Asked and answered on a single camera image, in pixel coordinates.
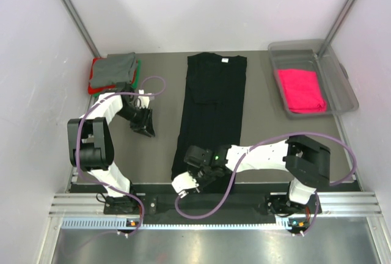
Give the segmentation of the black t shirt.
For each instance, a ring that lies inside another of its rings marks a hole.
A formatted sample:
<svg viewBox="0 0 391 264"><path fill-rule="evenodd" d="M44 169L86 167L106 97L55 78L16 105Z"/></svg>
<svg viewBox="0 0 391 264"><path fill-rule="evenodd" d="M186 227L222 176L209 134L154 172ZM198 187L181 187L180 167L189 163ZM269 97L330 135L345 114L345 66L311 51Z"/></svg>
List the black t shirt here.
<svg viewBox="0 0 391 264"><path fill-rule="evenodd" d="M188 57L185 99L171 177L191 167L184 162L192 145L216 150L241 139L247 59L199 53Z"/></svg>

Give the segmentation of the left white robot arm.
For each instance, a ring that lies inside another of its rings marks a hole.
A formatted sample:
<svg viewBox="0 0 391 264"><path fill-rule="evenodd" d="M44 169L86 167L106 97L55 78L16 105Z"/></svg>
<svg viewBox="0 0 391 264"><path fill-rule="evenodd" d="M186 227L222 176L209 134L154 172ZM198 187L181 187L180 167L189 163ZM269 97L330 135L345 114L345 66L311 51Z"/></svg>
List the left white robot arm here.
<svg viewBox="0 0 391 264"><path fill-rule="evenodd" d="M106 214L130 214L141 211L141 205L126 178L114 162L114 144L109 124L115 116L129 121L135 133L154 137L152 108L154 96L130 86L108 90L99 95L87 115L67 123L70 162L74 167L93 176L103 185L102 196Z"/></svg>

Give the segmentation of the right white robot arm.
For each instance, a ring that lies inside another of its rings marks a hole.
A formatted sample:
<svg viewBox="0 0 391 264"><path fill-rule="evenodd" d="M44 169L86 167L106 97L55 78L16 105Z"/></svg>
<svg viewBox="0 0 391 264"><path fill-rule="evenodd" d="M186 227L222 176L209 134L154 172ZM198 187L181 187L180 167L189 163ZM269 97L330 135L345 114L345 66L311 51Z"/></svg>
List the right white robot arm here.
<svg viewBox="0 0 391 264"><path fill-rule="evenodd" d="M184 157L189 167L174 178L172 186L184 197L190 192L201 192L226 175L251 170L284 171L293 176L285 205L297 213L307 206L318 188L329 185L330 160L330 149L306 135L259 146L223 145L216 150L192 145Z"/></svg>

